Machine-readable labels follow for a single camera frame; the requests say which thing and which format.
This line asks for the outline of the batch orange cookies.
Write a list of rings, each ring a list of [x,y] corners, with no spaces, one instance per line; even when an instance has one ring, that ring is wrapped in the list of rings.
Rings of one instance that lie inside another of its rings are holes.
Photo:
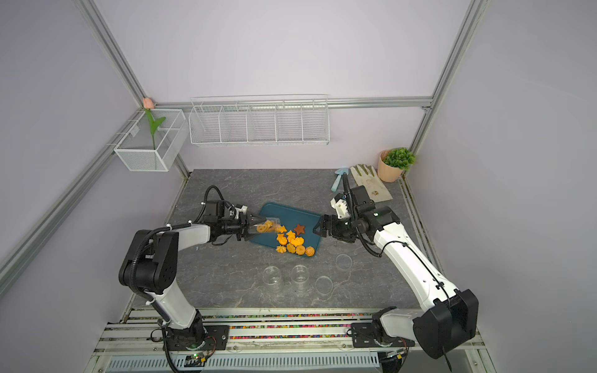
[[[306,246],[303,237],[289,238],[286,245],[286,250],[289,253],[298,256],[313,257],[316,254],[316,250],[312,246]]]
[[[260,233],[286,233],[287,228],[281,225],[278,221],[266,220],[262,225],[257,225]]]

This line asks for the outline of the clear cookie jar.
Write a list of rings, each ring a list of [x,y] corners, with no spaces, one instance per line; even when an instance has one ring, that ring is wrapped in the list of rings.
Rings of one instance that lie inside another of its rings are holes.
[[[264,269],[262,280],[264,287],[269,292],[279,292],[284,285],[281,270],[275,266],[268,266]]]
[[[298,264],[291,271],[292,289],[299,295],[304,295],[309,289],[309,269],[302,264]]]
[[[255,226],[258,233],[280,233],[282,225],[279,219],[266,218]]]

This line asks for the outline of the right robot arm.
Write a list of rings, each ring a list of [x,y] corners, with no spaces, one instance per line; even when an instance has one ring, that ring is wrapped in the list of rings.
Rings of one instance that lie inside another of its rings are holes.
[[[344,189],[331,201],[335,212],[321,216],[313,233],[360,242],[370,255],[389,258],[421,308],[407,313],[387,307],[374,314],[368,331],[353,328],[352,335],[381,347],[398,340],[413,341],[433,359],[472,340],[477,332],[477,296],[449,281],[419,250],[393,210],[376,206],[364,186],[350,186],[345,175],[337,182]]]

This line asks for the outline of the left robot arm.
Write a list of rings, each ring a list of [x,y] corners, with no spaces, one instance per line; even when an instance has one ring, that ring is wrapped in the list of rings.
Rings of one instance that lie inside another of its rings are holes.
[[[251,213],[227,201],[219,188],[207,188],[198,216],[180,225],[165,225],[135,233],[118,273],[119,282],[158,312],[165,351],[222,351],[228,326],[208,327],[200,311],[177,284],[178,254],[219,237],[248,241],[267,232],[277,219]]]

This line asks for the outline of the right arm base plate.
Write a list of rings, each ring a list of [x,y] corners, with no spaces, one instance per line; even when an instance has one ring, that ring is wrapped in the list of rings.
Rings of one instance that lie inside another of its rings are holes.
[[[352,323],[346,335],[351,338],[354,348],[412,348],[413,340],[388,336],[373,322]]]

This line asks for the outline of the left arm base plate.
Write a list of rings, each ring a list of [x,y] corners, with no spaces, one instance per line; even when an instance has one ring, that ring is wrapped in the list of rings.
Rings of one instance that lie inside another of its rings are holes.
[[[229,341],[229,325],[207,325],[198,335],[190,329],[167,327],[166,346],[169,351],[224,351]]]

